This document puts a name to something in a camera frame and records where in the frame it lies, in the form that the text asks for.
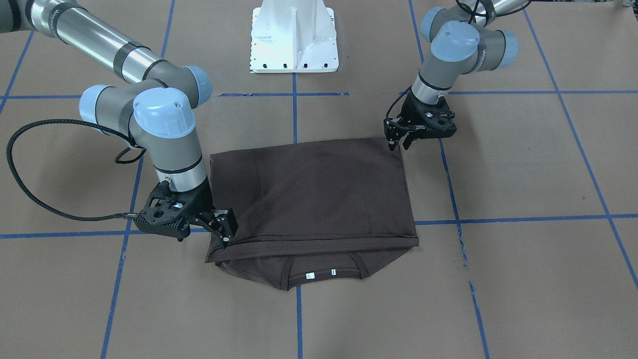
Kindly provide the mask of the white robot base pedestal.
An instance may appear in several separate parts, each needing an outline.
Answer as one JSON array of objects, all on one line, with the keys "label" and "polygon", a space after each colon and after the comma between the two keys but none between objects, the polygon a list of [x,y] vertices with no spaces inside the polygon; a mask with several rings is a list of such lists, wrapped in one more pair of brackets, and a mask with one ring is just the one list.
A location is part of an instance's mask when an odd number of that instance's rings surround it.
[{"label": "white robot base pedestal", "polygon": [[251,73],[338,71],[334,11],[323,0],[265,0],[251,20]]}]

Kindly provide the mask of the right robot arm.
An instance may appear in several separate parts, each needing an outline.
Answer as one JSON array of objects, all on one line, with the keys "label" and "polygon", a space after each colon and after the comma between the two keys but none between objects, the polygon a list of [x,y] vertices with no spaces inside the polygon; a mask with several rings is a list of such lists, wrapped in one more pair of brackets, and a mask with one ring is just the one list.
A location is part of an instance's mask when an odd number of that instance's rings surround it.
[{"label": "right robot arm", "polygon": [[[100,63],[127,83],[118,88],[94,85],[78,103],[80,120],[34,121],[18,129],[6,147],[9,170],[16,184],[32,202],[59,215],[81,222],[126,219],[144,233],[183,241],[192,225],[202,227],[226,247],[238,230],[233,209],[213,204],[209,177],[196,129],[194,109],[210,100],[209,75],[196,66],[178,67],[143,43],[95,17],[75,0],[3,0],[2,33],[34,30],[57,38]],[[116,136],[126,148],[115,157],[137,151],[138,161],[148,155],[158,183],[137,213],[75,216],[37,198],[24,184],[13,160],[18,138],[39,126],[69,124],[90,127]]]}]

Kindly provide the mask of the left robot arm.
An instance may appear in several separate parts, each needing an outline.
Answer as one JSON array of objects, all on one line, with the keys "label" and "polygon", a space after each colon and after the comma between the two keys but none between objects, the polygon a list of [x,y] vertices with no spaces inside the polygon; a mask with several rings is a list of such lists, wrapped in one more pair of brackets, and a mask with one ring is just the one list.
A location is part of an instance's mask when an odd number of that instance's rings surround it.
[{"label": "left robot arm", "polygon": [[493,71],[513,63],[519,41],[507,30],[491,30],[497,18],[521,11],[526,0],[459,0],[454,7],[434,7],[421,21],[421,34],[429,42],[419,73],[400,96],[396,117],[387,115],[384,134],[389,149],[408,149],[419,139],[453,136],[455,114],[447,95],[465,74]]}]

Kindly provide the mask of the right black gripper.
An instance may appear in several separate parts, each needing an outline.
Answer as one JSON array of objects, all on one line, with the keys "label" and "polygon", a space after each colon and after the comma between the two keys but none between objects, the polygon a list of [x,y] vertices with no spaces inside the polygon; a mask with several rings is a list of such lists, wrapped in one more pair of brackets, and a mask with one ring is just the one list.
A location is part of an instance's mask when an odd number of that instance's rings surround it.
[{"label": "right black gripper", "polygon": [[197,187],[187,191],[173,191],[168,181],[158,184],[161,196],[184,200],[186,208],[183,211],[189,223],[201,226],[219,239],[222,248],[226,248],[230,240],[235,238],[238,223],[231,207],[215,209],[212,201],[209,179],[205,178]]}]

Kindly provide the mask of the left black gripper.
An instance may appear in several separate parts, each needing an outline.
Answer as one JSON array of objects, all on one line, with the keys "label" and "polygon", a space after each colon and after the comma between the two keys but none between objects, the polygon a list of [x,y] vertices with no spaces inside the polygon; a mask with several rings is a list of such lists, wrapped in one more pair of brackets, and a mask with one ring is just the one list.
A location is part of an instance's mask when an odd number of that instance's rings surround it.
[{"label": "left black gripper", "polygon": [[[446,102],[446,98],[437,95],[433,105],[443,102]],[[404,150],[408,150],[415,141],[421,139],[422,131],[409,131],[408,127],[423,126],[422,118],[417,112],[423,109],[424,105],[432,104],[421,102],[413,93],[407,93],[398,118],[385,118],[384,134],[391,152],[396,149],[403,137],[405,137],[402,143]]]}]

